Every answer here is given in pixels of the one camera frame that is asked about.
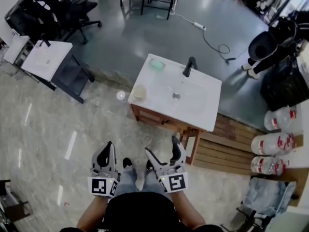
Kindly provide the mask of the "black stool frame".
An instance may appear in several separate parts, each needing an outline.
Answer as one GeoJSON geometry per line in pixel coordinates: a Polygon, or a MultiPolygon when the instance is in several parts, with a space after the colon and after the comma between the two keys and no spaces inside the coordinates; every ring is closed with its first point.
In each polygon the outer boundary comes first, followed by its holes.
{"type": "Polygon", "coordinates": [[[258,214],[256,211],[245,207],[237,207],[237,215],[244,216],[244,222],[235,230],[228,229],[224,224],[220,227],[226,232],[266,232],[268,225],[275,216],[258,214]]]}

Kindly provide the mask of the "small white sink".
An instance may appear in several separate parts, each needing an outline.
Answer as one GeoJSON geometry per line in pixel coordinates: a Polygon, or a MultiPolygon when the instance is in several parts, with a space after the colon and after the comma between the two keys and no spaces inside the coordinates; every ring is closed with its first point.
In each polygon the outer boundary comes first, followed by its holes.
{"type": "Polygon", "coordinates": [[[11,45],[9,46],[9,48],[6,51],[3,58],[7,62],[14,64],[18,55],[21,53],[22,49],[25,47],[25,45],[29,41],[29,39],[30,39],[29,36],[15,35],[13,37],[13,41],[12,41],[11,45]]]}

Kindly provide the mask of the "green soap dish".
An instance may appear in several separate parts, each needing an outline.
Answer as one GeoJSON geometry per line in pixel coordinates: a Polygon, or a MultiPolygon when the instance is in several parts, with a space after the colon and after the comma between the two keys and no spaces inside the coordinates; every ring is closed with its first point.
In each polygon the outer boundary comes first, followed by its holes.
{"type": "Polygon", "coordinates": [[[158,71],[162,71],[164,70],[166,64],[161,62],[160,60],[157,60],[155,58],[151,58],[149,61],[148,61],[148,65],[150,68],[152,69],[156,69],[158,71]]]}

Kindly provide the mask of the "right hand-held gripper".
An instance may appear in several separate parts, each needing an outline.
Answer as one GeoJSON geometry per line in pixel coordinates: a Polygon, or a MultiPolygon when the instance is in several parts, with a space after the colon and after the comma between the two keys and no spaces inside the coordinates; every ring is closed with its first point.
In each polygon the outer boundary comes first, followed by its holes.
{"type": "Polygon", "coordinates": [[[186,152],[176,136],[172,136],[172,158],[170,165],[161,163],[155,154],[145,148],[146,155],[153,165],[157,179],[164,191],[175,193],[188,189],[188,172],[185,170],[186,152]]]}

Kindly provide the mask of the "black round shell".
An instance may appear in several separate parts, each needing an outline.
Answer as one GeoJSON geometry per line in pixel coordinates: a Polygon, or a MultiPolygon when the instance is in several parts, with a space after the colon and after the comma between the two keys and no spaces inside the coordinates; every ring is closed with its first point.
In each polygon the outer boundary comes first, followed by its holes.
{"type": "Polygon", "coordinates": [[[273,35],[268,31],[264,31],[251,41],[248,47],[248,53],[252,60],[260,61],[272,55],[277,48],[278,43],[273,35]]]}

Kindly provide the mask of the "white rectangular sink basin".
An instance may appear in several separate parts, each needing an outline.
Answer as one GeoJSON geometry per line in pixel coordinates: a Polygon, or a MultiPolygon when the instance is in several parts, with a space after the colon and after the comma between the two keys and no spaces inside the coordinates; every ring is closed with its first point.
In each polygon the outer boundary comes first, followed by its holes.
{"type": "Polygon", "coordinates": [[[51,81],[58,67],[72,49],[72,43],[39,40],[32,48],[21,68],[46,81],[51,81]]]}

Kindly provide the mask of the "wooden vanity stand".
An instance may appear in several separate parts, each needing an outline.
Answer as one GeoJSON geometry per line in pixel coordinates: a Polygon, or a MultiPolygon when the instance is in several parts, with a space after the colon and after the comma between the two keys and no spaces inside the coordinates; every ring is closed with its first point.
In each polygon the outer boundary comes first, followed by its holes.
{"type": "Polygon", "coordinates": [[[197,126],[194,126],[193,124],[181,121],[179,119],[174,119],[172,117],[160,114],[158,112],[134,104],[131,104],[130,107],[137,121],[142,121],[147,124],[162,127],[174,132],[178,132],[180,134],[183,134],[183,131],[187,130],[188,127],[201,130],[201,133],[205,131],[201,128],[198,128],[197,126]],[[162,121],[167,119],[169,119],[169,122],[162,125],[162,121]]]}

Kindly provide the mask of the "white round cup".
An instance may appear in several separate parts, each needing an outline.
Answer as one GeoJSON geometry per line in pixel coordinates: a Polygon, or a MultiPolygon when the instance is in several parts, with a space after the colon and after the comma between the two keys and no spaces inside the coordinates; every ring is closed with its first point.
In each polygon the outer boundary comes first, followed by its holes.
{"type": "Polygon", "coordinates": [[[147,88],[144,85],[137,85],[133,87],[133,96],[137,100],[143,100],[147,96],[147,88]]]}

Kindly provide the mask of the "person's left forearm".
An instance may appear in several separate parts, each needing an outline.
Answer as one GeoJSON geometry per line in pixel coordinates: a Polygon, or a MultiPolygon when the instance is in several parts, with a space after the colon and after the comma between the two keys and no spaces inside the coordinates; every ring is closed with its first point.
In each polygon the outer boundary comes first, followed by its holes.
{"type": "Polygon", "coordinates": [[[91,204],[80,217],[77,228],[82,232],[91,232],[103,221],[109,198],[95,196],[91,204]]]}

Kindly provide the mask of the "large clear water bottle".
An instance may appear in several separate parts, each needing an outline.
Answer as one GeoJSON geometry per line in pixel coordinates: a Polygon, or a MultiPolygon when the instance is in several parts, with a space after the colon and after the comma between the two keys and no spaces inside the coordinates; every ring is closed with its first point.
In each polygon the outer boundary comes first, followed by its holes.
{"type": "Polygon", "coordinates": [[[260,156],[283,156],[293,151],[295,146],[292,134],[277,132],[254,137],[251,151],[260,156]]]}
{"type": "Polygon", "coordinates": [[[268,131],[289,129],[297,117],[296,106],[285,106],[276,111],[267,111],[264,116],[264,126],[268,131]]]}
{"type": "Polygon", "coordinates": [[[256,156],[251,162],[251,171],[255,174],[280,176],[286,171],[289,161],[273,156],[256,156]]]}

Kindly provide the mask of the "person's blue jeans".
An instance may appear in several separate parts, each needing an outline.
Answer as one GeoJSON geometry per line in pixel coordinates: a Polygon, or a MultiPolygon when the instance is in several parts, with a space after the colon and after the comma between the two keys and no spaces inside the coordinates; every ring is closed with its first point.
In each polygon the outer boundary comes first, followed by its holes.
{"type": "Polygon", "coordinates": [[[137,180],[137,173],[135,168],[132,165],[124,168],[114,197],[127,193],[153,192],[163,195],[164,197],[168,198],[171,201],[171,196],[168,193],[165,193],[163,187],[156,178],[156,173],[154,170],[146,170],[142,190],[139,190],[137,188],[136,180],[137,180]]]}

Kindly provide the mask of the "wooden cabinet door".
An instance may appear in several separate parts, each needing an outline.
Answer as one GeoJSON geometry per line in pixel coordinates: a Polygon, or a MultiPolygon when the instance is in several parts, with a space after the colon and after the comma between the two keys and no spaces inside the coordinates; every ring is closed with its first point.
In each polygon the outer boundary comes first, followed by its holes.
{"type": "Polygon", "coordinates": [[[186,151],[186,163],[194,165],[195,157],[197,154],[201,130],[188,127],[187,130],[181,134],[181,143],[186,151]]]}

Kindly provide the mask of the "wooden slatted platform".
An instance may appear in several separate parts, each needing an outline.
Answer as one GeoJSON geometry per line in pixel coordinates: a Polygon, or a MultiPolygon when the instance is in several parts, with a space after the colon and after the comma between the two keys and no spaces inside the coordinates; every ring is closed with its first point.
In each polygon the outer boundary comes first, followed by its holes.
{"type": "Polygon", "coordinates": [[[218,114],[212,132],[201,133],[194,165],[215,171],[253,175],[251,142],[261,130],[218,114]]]}

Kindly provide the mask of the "black trash bin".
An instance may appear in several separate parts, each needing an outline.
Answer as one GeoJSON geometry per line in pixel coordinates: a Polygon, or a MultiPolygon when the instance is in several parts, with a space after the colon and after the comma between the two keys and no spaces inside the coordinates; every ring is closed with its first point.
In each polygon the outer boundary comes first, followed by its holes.
{"type": "Polygon", "coordinates": [[[309,99],[309,69],[299,57],[286,59],[265,74],[260,93],[271,111],[309,99]]]}

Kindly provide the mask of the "person's black shirt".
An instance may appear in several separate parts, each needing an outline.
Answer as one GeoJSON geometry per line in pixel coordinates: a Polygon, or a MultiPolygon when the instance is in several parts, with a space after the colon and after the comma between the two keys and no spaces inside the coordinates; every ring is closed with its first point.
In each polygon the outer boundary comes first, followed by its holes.
{"type": "MultiPolygon", "coordinates": [[[[67,227],[60,232],[82,232],[67,227]]],[[[163,195],[127,193],[110,201],[103,221],[91,232],[224,232],[219,226],[206,224],[190,230],[179,219],[172,200],[163,195]]]]}

